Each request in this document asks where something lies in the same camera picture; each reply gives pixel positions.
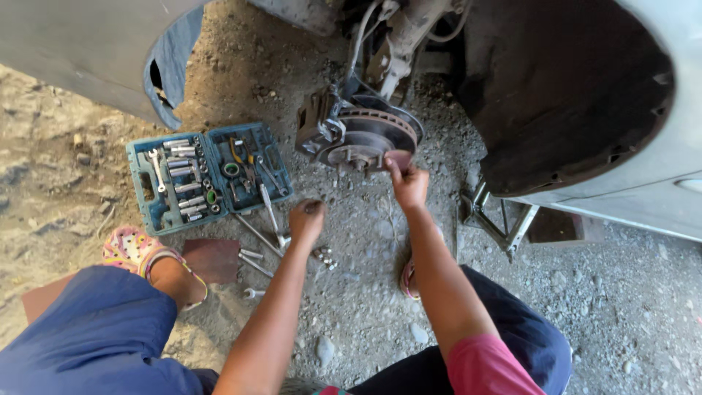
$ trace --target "pink shirt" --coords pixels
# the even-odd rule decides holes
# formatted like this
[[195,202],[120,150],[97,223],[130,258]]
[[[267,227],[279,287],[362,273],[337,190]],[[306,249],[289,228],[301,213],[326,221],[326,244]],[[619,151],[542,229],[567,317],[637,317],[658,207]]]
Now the pink shirt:
[[[446,365],[456,395],[545,395],[497,336],[477,335],[456,343]],[[327,387],[313,395],[346,392]]]

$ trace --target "brake disc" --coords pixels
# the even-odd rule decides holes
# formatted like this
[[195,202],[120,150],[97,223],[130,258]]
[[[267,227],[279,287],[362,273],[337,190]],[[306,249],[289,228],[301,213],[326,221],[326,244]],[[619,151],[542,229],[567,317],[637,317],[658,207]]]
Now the brake disc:
[[388,151],[417,149],[417,134],[402,118],[368,108],[341,110],[338,120],[346,126],[344,142],[325,150],[319,161],[337,169],[380,171]]

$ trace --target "pink sandal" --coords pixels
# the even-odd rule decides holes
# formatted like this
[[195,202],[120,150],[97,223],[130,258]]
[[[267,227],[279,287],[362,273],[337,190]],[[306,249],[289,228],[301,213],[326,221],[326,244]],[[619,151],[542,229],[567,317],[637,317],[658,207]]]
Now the pink sandal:
[[399,288],[402,290],[402,292],[412,300],[419,300],[421,299],[420,297],[413,296],[409,292],[409,278],[414,274],[414,257],[409,259],[409,262],[407,262],[407,265],[404,265],[404,268],[402,269],[402,274],[399,277]]
[[207,284],[185,264],[185,259],[174,249],[166,247],[151,238],[136,226],[120,226],[113,230],[102,247],[102,260],[105,266],[128,270],[151,283],[151,265],[162,257],[171,257],[180,262],[205,287],[202,301],[186,306],[183,311],[199,306],[207,298]]

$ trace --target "foot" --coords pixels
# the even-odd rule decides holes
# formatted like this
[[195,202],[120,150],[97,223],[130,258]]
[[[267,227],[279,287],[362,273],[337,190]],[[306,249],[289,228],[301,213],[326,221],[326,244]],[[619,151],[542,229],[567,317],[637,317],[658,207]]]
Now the foot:
[[[179,309],[192,309],[200,305],[207,297],[207,286],[205,282],[193,273],[185,264],[185,259],[174,249],[166,247],[158,240],[151,238],[142,229],[136,226],[120,226],[109,236],[102,249],[104,265],[115,266],[146,278],[155,288],[166,292],[157,286],[152,278],[153,267],[159,262],[160,269],[157,271],[160,276],[160,284],[164,284],[164,279],[175,281],[175,284],[184,287],[184,290],[177,291],[176,303]],[[171,264],[161,264],[165,262],[175,262],[178,268],[172,268]],[[188,276],[181,278],[180,274],[187,273]]]
[[172,257],[162,257],[151,265],[151,285],[165,292],[178,310],[197,306],[207,297],[207,286]]

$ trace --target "toolbox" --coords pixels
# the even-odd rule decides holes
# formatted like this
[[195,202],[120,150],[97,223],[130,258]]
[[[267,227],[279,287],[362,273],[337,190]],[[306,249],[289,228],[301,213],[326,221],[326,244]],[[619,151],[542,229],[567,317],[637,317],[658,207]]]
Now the toolbox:
[[[154,150],[162,183],[150,156]],[[149,235],[167,235],[262,207],[263,193],[271,203],[293,194],[277,143],[261,122],[205,134],[142,138],[128,143],[126,151]]]

